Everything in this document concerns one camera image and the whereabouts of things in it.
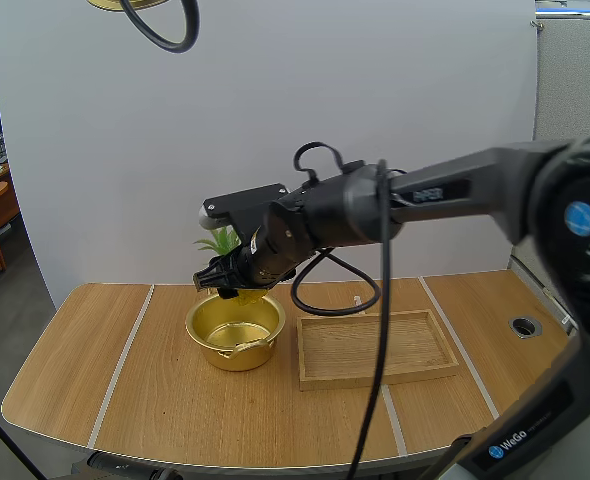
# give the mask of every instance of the green plant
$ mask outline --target green plant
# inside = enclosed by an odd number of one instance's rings
[[[212,250],[218,255],[226,255],[240,244],[239,237],[232,228],[230,231],[228,227],[211,230],[211,235],[213,240],[202,238],[193,243],[203,245],[199,250]]]

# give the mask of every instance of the wooden tray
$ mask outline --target wooden tray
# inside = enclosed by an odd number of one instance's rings
[[[299,389],[372,384],[379,314],[297,319]],[[455,375],[458,362],[430,310],[391,313],[383,383]]]

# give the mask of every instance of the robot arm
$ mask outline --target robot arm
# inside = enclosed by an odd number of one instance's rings
[[[307,149],[325,146],[315,143]],[[341,174],[288,193],[273,185],[205,202],[207,221],[232,223],[243,239],[194,276],[224,297],[268,289],[326,248],[380,242],[376,167],[343,164]],[[530,234],[579,321],[579,334],[545,374],[486,429],[458,439],[425,478],[502,478],[537,457],[590,414],[590,138],[493,148],[408,174],[389,174],[390,234],[402,225],[491,215],[512,243]]]

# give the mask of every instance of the pot handle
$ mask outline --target pot handle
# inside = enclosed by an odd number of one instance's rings
[[[226,357],[229,360],[232,360],[237,355],[247,350],[251,350],[253,348],[270,348],[270,344],[266,341],[265,338],[260,338],[259,340],[253,340],[252,342],[240,343],[236,345],[232,352],[217,352],[222,357]]]

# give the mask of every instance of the white backdrop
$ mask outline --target white backdrop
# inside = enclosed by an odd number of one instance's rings
[[[183,55],[85,0],[0,2],[0,104],[17,195],[54,303],[85,282],[190,283],[204,198],[305,178],[321,140],[413,169],[529,140],[532,0],[201,0]],[[183,30],[177,1],[146,11]],[[306,162],[331,173],[323,152]],[[408,225],[394,274],[504,268],[489,218]],[[376,246],[340,255],[374,276]],[[348,274],[326,262],[312,280]]]

